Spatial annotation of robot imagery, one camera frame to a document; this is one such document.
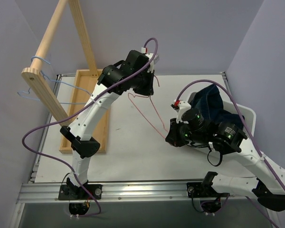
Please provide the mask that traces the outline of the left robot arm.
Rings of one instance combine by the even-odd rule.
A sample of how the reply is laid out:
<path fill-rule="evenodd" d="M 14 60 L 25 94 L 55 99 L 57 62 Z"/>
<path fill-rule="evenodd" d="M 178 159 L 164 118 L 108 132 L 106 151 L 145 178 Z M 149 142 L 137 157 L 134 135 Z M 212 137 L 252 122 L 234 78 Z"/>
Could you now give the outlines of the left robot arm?
<path fill-rule="evenodd" d="M 87 171 L 91 157 L 100 149 L 100 143 L 92 136 L 98 122 L 111 104 L 123 92 L 132 89 L 143 96 L 153 95 L 154 65 L 159 55 L 131 50 L 126 60 L 108 65 L 102 70 L 94 90 L 81 112 L 69 126 L 60 132 L 71 143 L 72 168 L 63 191 L 72 200 L 81 200 L 88 194 Z"/>

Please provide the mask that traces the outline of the dark blue denim skirt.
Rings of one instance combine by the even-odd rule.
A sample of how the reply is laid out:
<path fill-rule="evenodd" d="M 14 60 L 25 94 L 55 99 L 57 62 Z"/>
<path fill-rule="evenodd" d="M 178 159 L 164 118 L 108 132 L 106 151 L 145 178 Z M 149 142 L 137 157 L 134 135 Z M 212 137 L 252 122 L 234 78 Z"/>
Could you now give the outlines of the dark blue denim skirt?
<path fill-rule="evenodd" d="M 243 130 L 244 126 L 238 114 L 232 114 L 224 110 L 223 100 L 216 85 L 211 84 L 198 91 L 189 102 L 192 108 L 196 108 L 206 120 L 214 123 L 228 122 Z"/>

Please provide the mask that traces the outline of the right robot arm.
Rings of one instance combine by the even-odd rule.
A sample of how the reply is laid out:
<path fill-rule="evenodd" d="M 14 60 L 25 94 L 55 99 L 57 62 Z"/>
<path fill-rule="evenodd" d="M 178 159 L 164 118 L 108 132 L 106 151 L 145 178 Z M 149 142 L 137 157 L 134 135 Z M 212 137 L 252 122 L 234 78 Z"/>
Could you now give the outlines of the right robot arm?
<path fill-rule="evenodd" d="M 207 148 L 219 154 L 219 165 L 227 157 L 252 173 L 252 177 L 235 177 L 208 171 L 196 196 L 241 195 L 267 209 L 285 210 L 285 169 L 257 152 L 252 140 L 233 123 L 215 123 L 204 119 L 198 109 L 185 108 L 170 119 L 165 141 L 174 147 Z"/>

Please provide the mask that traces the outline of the pink wire hanger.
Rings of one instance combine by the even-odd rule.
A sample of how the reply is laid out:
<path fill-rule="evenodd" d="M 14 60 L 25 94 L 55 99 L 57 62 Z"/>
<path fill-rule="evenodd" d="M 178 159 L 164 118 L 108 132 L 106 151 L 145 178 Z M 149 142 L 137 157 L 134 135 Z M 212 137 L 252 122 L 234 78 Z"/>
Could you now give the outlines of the pink wire hanger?
<path fill-rule="evenodd" d="M 163 89 L 163 81 L 163 75 L 154 77 L 154 95 L 139 95 L 132 91 L 126 94 L 127 100 L 137 114 L 133 132 L 138 134 L 139 138 L 146 137 L 163 141 L 168 133 L 167 124 L 154 98 L 158 95 L 157 91 Z"/>

